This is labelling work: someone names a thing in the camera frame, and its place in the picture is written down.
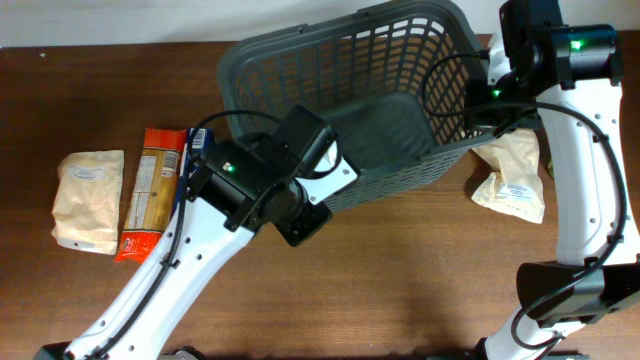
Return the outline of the blue tea box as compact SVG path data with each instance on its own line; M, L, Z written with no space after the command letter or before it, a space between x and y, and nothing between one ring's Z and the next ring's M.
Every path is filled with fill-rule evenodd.
M215 142L214 132L210 128L201 128L197 131L196 134L194 134L194 132L194 128L189 128L186 133L186 142L191 140L191 151L188 152L187 145L184 145L180 166L178 167L179 177L174 200L174 208L177 208L179 200L183 194L182 186L186 181L184 173L189 161L191 160L191 157L193 155L201 155L209 145Z

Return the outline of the orange snack packet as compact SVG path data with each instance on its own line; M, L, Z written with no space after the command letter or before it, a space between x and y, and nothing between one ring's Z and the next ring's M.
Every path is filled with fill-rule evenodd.
M185 142L185 130L145 129L116 262L144 262L161 239L174 205Z

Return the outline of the beige paper pouch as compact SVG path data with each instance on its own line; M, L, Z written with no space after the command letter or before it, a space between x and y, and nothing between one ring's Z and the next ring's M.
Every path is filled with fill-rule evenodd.
M491 173L471 199L496 212L541 224L545 202L538 175L540 148L534 131L517 129L473 151L491 167Z
M122 150L75 152L63 159L52 209L51 234L58 245L105 255L116 252L123 170Z

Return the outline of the grey plastic basket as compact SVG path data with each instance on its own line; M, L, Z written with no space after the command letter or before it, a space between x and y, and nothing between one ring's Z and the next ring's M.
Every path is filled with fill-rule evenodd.
M486 78L480 47L453 2L389 1L246 39L217 79L234 136L269 132L296 105L335 128L360 172L328 198L338 212L432 183L490 141L462 114Z

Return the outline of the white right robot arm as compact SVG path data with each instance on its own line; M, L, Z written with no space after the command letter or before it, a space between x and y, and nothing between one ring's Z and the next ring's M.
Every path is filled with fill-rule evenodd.
M552 261L521 265L518 307L478 359L541 359L639 300L639 232L620 140L622 53L607 24L569 26L555 1L509 0L490 42L482 111L536 112L558 202Z

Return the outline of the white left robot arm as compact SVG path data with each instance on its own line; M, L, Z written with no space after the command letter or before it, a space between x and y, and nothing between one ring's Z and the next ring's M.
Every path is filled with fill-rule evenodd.
M332 217L324 201L358 173L334 128L297 105L271 132L191 151L167 230L63 359L156 359L212 277L266 224L296 247Z

